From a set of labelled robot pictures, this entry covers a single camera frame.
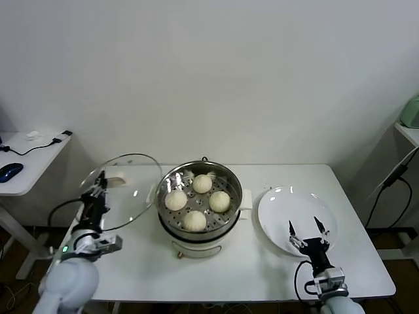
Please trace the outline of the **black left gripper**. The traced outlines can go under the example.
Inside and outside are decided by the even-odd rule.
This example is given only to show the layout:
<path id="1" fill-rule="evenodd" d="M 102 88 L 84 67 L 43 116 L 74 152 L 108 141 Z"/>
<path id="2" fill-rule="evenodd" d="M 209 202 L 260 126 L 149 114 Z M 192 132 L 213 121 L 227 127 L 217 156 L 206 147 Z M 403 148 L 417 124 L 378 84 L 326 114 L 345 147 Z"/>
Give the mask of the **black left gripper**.
<path id="1" fill-rule="evenodd" d="M 83 203 L 80 225 L 82 229 L 93 230 L 101 234 L 102 216 L 109 211 L 106 205 L 107 179 L 105 171 L 102 170 L 95 179 L 94 184 L 90 186 L 81 196 Z"/>

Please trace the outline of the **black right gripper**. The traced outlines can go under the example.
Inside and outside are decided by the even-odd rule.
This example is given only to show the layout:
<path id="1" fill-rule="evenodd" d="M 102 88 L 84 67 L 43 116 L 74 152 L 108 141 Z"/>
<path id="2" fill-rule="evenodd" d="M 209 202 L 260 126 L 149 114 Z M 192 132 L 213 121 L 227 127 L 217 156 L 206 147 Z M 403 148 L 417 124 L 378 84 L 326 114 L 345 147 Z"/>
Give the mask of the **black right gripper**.
<path id="1" fill-rule="evenodd" d="M 303 241 L 296 235 L 293 224 L 289 220 L 289 242 L 300 254 L 306 255 L 310 259 L 313 271 L 325 271 L 331 268 L 331 263 L 327 257 L 327 251 L 330 246 L 328 241 L 329 230 L 326 230 L 317 217 L 314 217 L 314 220 L 320 232 L 320 237 L 309 238 Z"/>

